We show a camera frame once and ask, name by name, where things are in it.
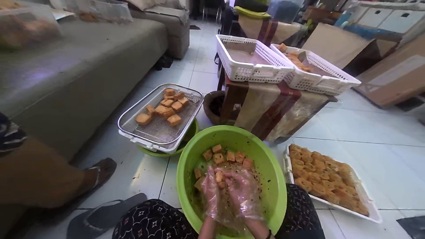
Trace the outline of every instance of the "white plastic tray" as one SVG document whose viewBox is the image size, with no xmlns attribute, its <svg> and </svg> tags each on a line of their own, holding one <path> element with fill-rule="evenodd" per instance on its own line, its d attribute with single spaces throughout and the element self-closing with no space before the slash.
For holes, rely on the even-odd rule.
<svg viewBox="0 0 425 239">
<path fill-rule="evenodd" d="M 283 168 L 285 170 L 285 172 L 283 172 L 283 173 L 285 175 L 286 180 L 290 183 L 294 183 L 295 181 L 294 181 L 294 176 L 292 175 L 291 159 L 289 157 L 289 145 L 286 147 L 286 150 L 283 153 Z M 332 204 L 332 203 L 330 203 L 326 200 L 323 200 L 323 199 L 318 198 L 316 196 L 313 196 L 311 194 L 309 194 L 310 197 L 314 200 L 325 203 L 325 204 L 327 204 L 327 205 L 329 205 L 329 206 L 331 206 L 335 209 L 350 213 L 350 214 L 355 215 L 355 216 L 359 216 L 359 217 L 364 218 L 364 219 L 369 220 L 369 221 L 373 221 L 373 222 L 376 222 L 376 223 L 382 223 L 382 218 L 379 214 L 378 208 L 376 207 L 375 201 L 370 198 L 369 193 L 366 190 L 366 187 L 363 185 L 363 183 L 360 180 L 360 178 L 358 177 L 356 171 L 353 168 L 351 168 L 351 169 L 352 169 L 351 175 L 353 176 L 353 180 L 356 184 L 357 193 L 359 194 L 360 200 L 367 207 L 367 209 L 369 211 L 369 217 L 364 216 L 360 213 L 356 213 L 354 211 L 351 211 L 347 208 L 343 208 L 339 205 Z"/>
<path fill-rule="evenodd" d="M 306 52 L 307 60 L 309 63 L 319 67 L 334 77 L 321 76 L 314 73 L 309 73 L 300 70 L 290 59 L 288 59 L 279 49 L 276 44 L 271 44 L 270 48 L 281 56 L 283 59 L 288 61 L 294 68 L 294 74 L 291 77 L 285 77 L 285 82 L 289 87 L 297 90 L 307 90 L 310 92 L 327 94 L 337 96 L 351 87 L 360 85 L 361 82 L 356 78 L 350 76 L 343 70 L 329 63 L 320 56 L 314 54 L 311 51 L 302 50 L 295 47 L 288 47 L 287 52 Z"/>
<path fill-rule="evenodd" d="M 181 118 L 181 123 L 171 127 L 170 123 L 162 116 L 155 115 L 148 125 L 137 124 L 134 118 L 140 113 L 147 113 L 146 107 L 148 105 L 156 108 L 163 100 L 164 90 L 167 88 L 173 88 L 176 93 L 184 92 L 185 97 L 189 99 L 183 110 L 177 113 Z M 180 142 L 201 109 L 203 101 L 203 94 L 197 90 L 174 83 L 162 84 L 120 116 L 118 132 L 120 135 L 129 138 L 131 142 L 138 143 L 151 151 L 159 150 L 173 154 L 177 151 Z"/>
<path fill-rule="evenodd" d="M 292 64 L 282 59 L 278 54 L 258 40 L 227 35 L 216 35 L 215 37 L 217 38 L 218 55 L 220 56 L 223 67 L 231 81 L 277 84 L 285 77 L 291 77 L 291 75 L 293 75 L 294 67 Z M 222 41 L 234 43 L 256 43 L 257 46 L 255 48 L 255 52 L 271 65 L 254 65 L 252 63 L 234 61 L 224 47 Z"/>
</svg>

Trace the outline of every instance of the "fried tofu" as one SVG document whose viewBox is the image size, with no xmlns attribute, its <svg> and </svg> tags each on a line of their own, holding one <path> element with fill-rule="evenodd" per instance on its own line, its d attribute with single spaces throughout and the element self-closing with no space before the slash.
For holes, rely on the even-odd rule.
<svg viewBox="0 0 425 239">
<path fill-rule="evenodd" d="M 165 89 L 164 90 L 164 95 L 166 95 L 166 96 L 172 96 L 174 94 L 175 94 L 174 89 Z"/>
<path fill-rule="evenodd" d="M 215 153 L 215 154 L 218 154 L 218 153 L 221 153 L 221 151 L 222 151 L 223 149 L 221 148 L 221 145 L 216 145 L 216 146 L 214 146 L 213 148 L 212 148 L 212 151 Z"/>
<path fill-rule="evenodd" d="M 201 170 L 200 170 L 199 168 L 195 168 L 195 169 L 193 170 L 193 172 L 195 173 L 195 178 L 196 178 L 196 179 L 198 179 L 198 178 L 202 177 L 202 173 L 201 173 Z"/>
<path fill-rule="evenodd" d="M 147 111 L 149 112 L 149 114 L 151 116 L 154 116 L 155 115 L 155 109 L 151 105 L 147 105 L 146 106 L 146 109 L 147 109 Z"/>
<path fill-rule="evenodd" d="M 159 115 L 164 115 L 164 112 L 166 112 L 168 110 L 167 107 L 163 106 L 163 105 L 159 105 L 156 109 L 155 112 L 158 113 Z"/>
<path fill-rule="evenodd" d="M 138 116 L 136 116 L 135 120 L 141 125 L 148 125 L 152 120 L 152 117 L 148 114 L 139 114 Z"/>
<path fill-rule="evenodd" d="M 174 100 L 167 100 L 167 99 L 165 99 L 165 100 L 161 101 L 161 105 L 163 105 L 163 106 L 165 106 L 167 108 L 171 107 L 171 105 L 173 103 L 174 103 Z"/>
<path fill-rule="evenodd" d="M 170 116 L 167 120 L 168 122 L 170 122 L 171 127 L 174 127 L 181 123 L 181 118 L 177 114 Z"/>
<path fill-rule="evenodd" d="M 172 107 L 172 108 L 173 108 L 173 109 L 174 109 L 177 113 L 183 110 L 183 105 L 182 105 L 180 102 L 178 102 L 178 101 L 174 102 L 174 103 L 171 105 L 171 107 Z"/>
<path fill-rule="evenodd" d="M 200 192 L 202 192 L 202 183 L 204 182 L 205 176 L 200 177 L 196 183 L 195 183 L 195 188 L 197 188 Z"/>
<path fill-rule="evenodd" d="M 244 168 L 253 168 L 254 167 L 254 161 L 252 159 L 245 158 L 242 162 L 242 167 Z"/>
<path fill-rule="evenodd" d="M 174 95 L 174 99 L 175 99 L 175 100 L 179 100 L 179 99 L 181 99 L 181 98 L 183 98 L 183 97 L 184 97 L 184 93 L 183 93 L 183 92 L 180 92 L 180 93 L 178 93 L 178 94 Z"/>
<path fill-rule="evenodd" d="M 228 151 L 227 152 L 227 158 L 226 159 L 227 159 L 227 161 L 234 162 L 235 161 L 235 153 Z"/>
<path fill-rule="evenodd" d="M 185 105 L 185 104 L 189 103 L 189 100 L 188 100 L 186 97 L 183 97 L 183 98 L 181 98 L 181 99 L 178 99 L 178 101 L 179 101 L 182 105 Z"/>
<path fill-rule="evenodd" d="M 212 157 L 213 157 L 213 151 L 212 150 L 210 150 L 210 149 L 207 149 L 203 154 L 202 154 L 202 156 L 204 156 L 204 158 L 205 158 L 205 160 L 206 161 L 209 161 Z"/>
<path fill-rule="evenodd" d="M 222 154 L 218 153 L 218 154 L 214 154 L 212 156 L 212 158 L 214 159 L 214 163 L 219 165 L 221 163 L 224 163 L 224 157 Z"/>
<path fill-rule="evenodd" d="M 236 162 L 238 163 L 242 163 L 244 161 L 244 158 L 245 158 L 245 154 L 239 151 L 235 155 Z"/>
<path fill-rule="evenodd" d="M 164 113 L 162 114 L 162 116 L 164 117 L 165 120 L 167 120 L 170 116 L 176 114 L 174 112 L 174 110 L 172 108 L 168 108 L 166 109 L 166 111 L 164 111 Z"/>
<path fill-rule="evenodd" d="M 215 181 L 216 182 L 223 182 L 224 181 L 224 173 L 222 171 L 217 171 L 215 173 Z"/>
</svg>

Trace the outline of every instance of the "black pants with white pattern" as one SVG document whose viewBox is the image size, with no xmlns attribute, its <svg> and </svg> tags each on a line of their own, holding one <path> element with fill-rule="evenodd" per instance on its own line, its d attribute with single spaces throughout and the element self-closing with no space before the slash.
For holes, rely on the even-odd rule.
<svg viewBox="0 0 425 239">
<path fill-rule="evenodd" d="M 277 239 L 324 239 L 310 196 L 295 184 L 286 185 L 288 203 Z M 198 234 L 178 209 L 159 199 L 130 209 L 116 225 L 113 239 L 196 239 Z"/>
</svg>

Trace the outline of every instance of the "white plastic basket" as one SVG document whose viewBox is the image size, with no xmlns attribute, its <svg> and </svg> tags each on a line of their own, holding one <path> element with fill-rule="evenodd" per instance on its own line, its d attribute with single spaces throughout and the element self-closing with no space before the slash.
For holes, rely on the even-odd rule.
<svg viewBox="0 0 425 239">
<path fill-rule="evenodd" d="M 292 165 L 291 165 L 291 159 L 289 157 L 289 145 L 286 147 L 285 152 L 283 153 L 283 168 L 284 168 L 284 176 L 285 176 L 285 180 L 287 182 L 290 183 L 294 183 L 294 176 L 292 175 Z M 321 198 L 318 198 L 316 196 L 313 196 L 311 194 L 309 194 L 309 196 L 314 199 L 317 200 L 319 202 L 322 202 L 324 204 L 327 204 L 335 209 L 347 212 L 349 214 L 355 215 L 355 216 L 359 216 L 361 218 L 367 219 L 369 221 L 372 222 L 376 222 L 376 223 L 382 223 L 382 218 L 381 215 L 379 214 L 378 208 L 376 207 L 376 203 L 374 200 L 372 200 L 369 196 L 369 193 L 366 190 L 366 187 L 363 185 L 362 181 L 360 180 L 360 178 L 358 177 L 356 171 L 351 168 L 351 176 L 356 184 L 356 190 L 357 193 L 359 194 L 360 200 L 364 203 L 364 205 L 367 207 L 368 211 L 369 211 L 369 216 L 364 216 L 360 213 L 356 213 L 354 211 L 351 211 L 347 208 L 343 208 L 339 205 L 335 205 L 332 204 L 326 200 L 323 200 Z"/>
<path fill-rule="evenodd" d="M 262 42 L 243 37 L 216 35 L 217 52 L 231 81 L 266 82 L 277 84 L 293 74 L 294 67 Z M 271 65 L 243 63 L 234 61 L 223 42 L 256 43 L 255 52 Z"/>
<path fill-rule="evenodd" d="M 319 67 L 320 69 L 326 71 L 334 77 L 321 76 L 318 74 L 302 71 L 295 64 L 293 64 L 292 61 L 289 60 L 281 51 L 279 51 L 279 49 L 276 48 L 277 46 L 278 45 L 276 44 L 271 44 L 270 48 L 282 58 L 284 58 L 286 61 L 288 61 L 295 68 L 293 76 L 284 78 L 289 87 L 293 89 L 306 90 L 315 93 L 337 96 L 343 93 L 344 91 L 350 89 L 351 87 L 361 84 L 359 80 L 350 76 L 343 70 L 327 62 L 325 59 L 314 54 L 313 52 L 295 47 L 288 47 L 287 52 L 305 51 L 309 63 Z"/>
</svg>

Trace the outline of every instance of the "green plastic basin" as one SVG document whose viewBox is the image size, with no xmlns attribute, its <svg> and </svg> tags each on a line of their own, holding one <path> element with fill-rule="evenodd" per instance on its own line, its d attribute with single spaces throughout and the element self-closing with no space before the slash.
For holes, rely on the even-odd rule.
<svg viewBox="0 0 425 239">
<path fill-rule="evenodd" d="M 195 136 L 195 134 L 197 134 L 198 132 L 199 132 L 199 125 L 198 125 L 198 121 L 195 118 L 193 120 L 192 124 L 190 125 L 190 127 L 187 129 L 187 132 L 186 132 L 183 140 L 181 141 L 180 145 L 178 146 L 177 151 L 175 153 L 173 153 L 173 154 L 167 154 L 167 153 L 164 153 L 164 152 L 159 151 L 159 150 L 156 151 L 156 152 L 153 152 L 153 151 L 150 151 L 149 149 L 144 148 L 144 147 L 142 147 L 140 145 L 138 145 L 137 147 L 142 152 L 144 152 L 145 154 L 149 154 L 149 155 L 152 155 L 152 156 L 158 156 L 158 157 L 170 157 L 170 156 L 173 156 L 173 155 L 176 155 L 176 154 L 181 153 L 183 151 L 184 147 L 186 146 L 187 142 L 193 136 Z"/>
<path fill-rule="evenodd" d="M 202 221 L 202 203 L 193 169 L 206 165 L 202 153 L 217 144 L 233 152 L 241 151 L 254 160 L 261 174 L 263 215 L 274 234 L 282 225 L 286 212 L 286 184 L 282 169 L 272 151 L 252 133 L 234 126 L 218 125 L 202 130 L 184 148 L 177 166 L 177 193 L 187 220 L 199 233 Z M 221 228 L 219 238 L 243 238 L 227 228 Z"/>
</svg>

